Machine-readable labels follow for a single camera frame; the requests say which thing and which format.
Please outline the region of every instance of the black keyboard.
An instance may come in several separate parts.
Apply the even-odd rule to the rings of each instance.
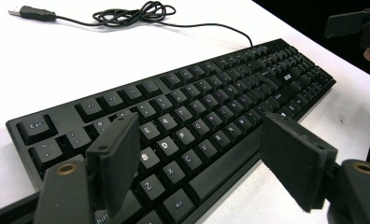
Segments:
[[[301,118],[335,81],[282,39],[7,122],[37,190],[82,160],[113,119],[138,112],[138,173],[123,223],[194,223],[259,160],[263,113]]]

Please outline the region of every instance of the black cable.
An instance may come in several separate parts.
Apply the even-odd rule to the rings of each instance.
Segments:
[[[159,1],[148,1],[142,8],[135,10],[127,10],[120,8],[112,8],[105,11],[99,11],[92,14],[92,17],[97,21],[96,23],[87,23],[82,21],[76,21],[67,17],[57,16],[54,12],[47,11],[45,9],[38,9],[32,7],[21,7],[20,9],[15,8],[10,10],[10,15],[20,16],[25,19],[32,19],[37,21],[55,21],[56,19],[71,21],[79,25],[84,26],[106,26],[111,28],[124,28],[133,25],[139,21],[147,23],[159,23],[165,26],[172,26],[177,28],[193,28],[200,26],[220,26],[232,31],[235,31],[243,36],[252,45],[251,38],[245,33],[227,25],[219,23],[200,23],[192,25],[176,25],[172,23],[163,22],[166,16],[176,14],[176,9],[169,5],[163,5]]]

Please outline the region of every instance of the usb connector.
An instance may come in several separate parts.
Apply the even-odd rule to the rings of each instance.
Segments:
[[[25,19],[31,19],[36,21],[55,21],[56,13],[47,11],[45,9],[33,8],[33,7],[15,7],[12,10],[7,11],[12,16],[19,16]]]

